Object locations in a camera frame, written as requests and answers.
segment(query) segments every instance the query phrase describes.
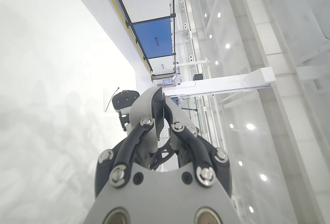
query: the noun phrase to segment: white wall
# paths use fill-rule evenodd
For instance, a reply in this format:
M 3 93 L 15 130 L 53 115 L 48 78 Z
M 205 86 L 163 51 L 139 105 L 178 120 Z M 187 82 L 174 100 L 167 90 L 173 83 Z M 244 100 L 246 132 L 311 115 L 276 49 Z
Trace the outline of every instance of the white wall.
M 0 0 L 0 65 L 0 223 L 79 223 L 133 68 L 80 0 Z

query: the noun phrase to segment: black frame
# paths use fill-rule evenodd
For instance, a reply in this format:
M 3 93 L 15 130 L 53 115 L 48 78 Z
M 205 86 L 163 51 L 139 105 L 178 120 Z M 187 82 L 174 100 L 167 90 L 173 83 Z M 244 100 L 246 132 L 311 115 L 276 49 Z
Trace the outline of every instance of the black frame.
M 135 23 L 132 23 L 132 21 L 131 21 L 129 15 L 128 15 L 128 13 L 127 13 L 127 10 L 126 10 L 126 8 L 125 8 L 125 6 L 124 6 L 123 1 L 122 1 L 122 0 L 118 0 L 118 1 L 119 1 L 120 6 L 121 6 L 121 9 L 122 9 L 123 12 L 124 12 L 124 16 L 125 16 L 125 18 L 126 18 L 126 26 L 131 28 L 131 30 L 132 30 L 132 32 L 133 32 L 133 34 L 134 34 L 134 36 L 135 36 L 136 43 L 139 45 L 139 47 L 140 47 L 140 49 L 141 49 L 141 51 L 142 51 L 142 54 L 143 54 L 143 56 L 144 56 L 143 59 L 147 62 L 148 66 L 149 66 L 149 68 L 150 68 L 150 72 L 152 72 L 152 67 L 151 67 L 151 65 L 150 65 L 150 62 L 149 62 L 149 60 L 148 60 L 146 54 L 145 54 L 145 51 L 144 51 L 144 49 L 143 49 L 143 47 L 142 47 L 142 44 L 141 44 L 141 42 L 140 42 L 140 40 L 139 40 L 139 37 L 138 37 L 138 35 L 137 35 L 137 33 L 136 33 L 135 29 L 134 29 L 134 24 L 142 24 L 142 23 L 147 23 L 147 22 L 151 22 L 151 21 L 155 21 L 155 20 L 161 20 L 161 19 L 173 18 L 173 44 L 174 44 L 173 50 L 174 50 L 174 53 L 171 54 L 171 55 L 164 55 L 164 56 L 153 57 L 153 58 L 160 58 L 160 57 L 174 56 L 174 64 L 176 64 L 176 57 L 175 57 L 175 56 L 176 56 L 176 53 L 175 53 L 175 16 L 176 16 L 176 15 L 175 15 L 175 9 L 174 9 L 174 1 L 175 1 L 175 0 L 172 0 L 172 4 L 173 4 L 173 6 L 172 6 L 172 7 L 173 7 L 173 13 L 171 13 L 169 16 L 164 16 L 164 17 L 160 17 L 160 18 L 155 18 L 155 19 L 149 19 L 149 20 L 139 21 L 139 22 L 135 22 Z M 153 77 L 161 76 L 161 75 L 169 75 L 169 74 L 172 74 L 172 72 L 171 72 L 171 73 L 167 73 L 167 74 L 160 74 L 160 75 L 153 75 L 153 74 L 152 74 L 152 80 L 154 80 Z

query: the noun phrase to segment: black circular hole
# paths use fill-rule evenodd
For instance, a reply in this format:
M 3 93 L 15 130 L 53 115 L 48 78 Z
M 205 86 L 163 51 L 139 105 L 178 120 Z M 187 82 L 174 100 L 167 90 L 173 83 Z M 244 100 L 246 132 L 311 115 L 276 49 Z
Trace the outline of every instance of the black circular hole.
M 133 177 L 133 183 L 139 185 L 142 182 L 143 182 L 143 174 L 141 172 L 135 173 Z
M 191 184 L 192 183 L 192 175 L 189 172 L 183 172 L 181 178 L 182 178 L 182 181 L 185 184 Z

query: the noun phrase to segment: white beam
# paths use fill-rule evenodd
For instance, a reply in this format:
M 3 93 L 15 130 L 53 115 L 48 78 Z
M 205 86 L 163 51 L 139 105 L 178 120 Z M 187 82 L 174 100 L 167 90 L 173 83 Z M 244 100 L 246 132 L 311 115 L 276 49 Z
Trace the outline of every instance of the white beam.
M 268 86 L 275 81 L 271 67 L 260 68 L 248 74 L 183 82 L 175 87 L 164 88 L 167 96 L 205 96 L 233 91 L 251 91 Z

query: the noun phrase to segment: metal bolt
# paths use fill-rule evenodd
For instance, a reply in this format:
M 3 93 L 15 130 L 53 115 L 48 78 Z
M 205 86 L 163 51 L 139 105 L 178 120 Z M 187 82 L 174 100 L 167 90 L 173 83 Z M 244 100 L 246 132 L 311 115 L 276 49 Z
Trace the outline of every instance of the metal bolt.
M 196 175 L 201 184 L 205 186 L 212 186 L 216 181 L 216 173 L 213 168 L 201 168 L 200 166 L 196 169 Z
M 103 151 L 98 158 L 98 162 L 101 164 L 105 160 L 111 160 L 113 158 L 113 154 L 114 153 L 112 150 Z
M 124 176 L 126 165 L 117 165 L 111 172 L 109 176 L 109 183 L 114 186 L 118 187 L 124 184 Z
M 150 117 L 142 118 L 141 121 L 140 121 L 141 126 L 143 126 L 143 125 L 152 125 L 152 124 L 153 124 L 153 121 Z
M 228 161 L 228 156 L 227 156 L 226 152 L 223 149 L 217 148 L 217 154 L 214 156 L 214 159 L 217 162 L 224 164 Z
M 212 173 L 208 168 L 203 168 L 201 171 L 201 176 L 203 179 L 211 180 L 212 179 Z
M 188 127 L 188 130 L 196 137 L 197 136 L 197 132 L 195 131 L 195 129 L 193 127 Z
M 122 178 L 124 178 L 125 172 L 121 169 L 116 169 L 113 172 L 112 179 L 114 182 L 119 182 Z
M 181 132 L 184 130 L 184 126 L 180 122 L 172 124 L 172 129 L 176 132 Z

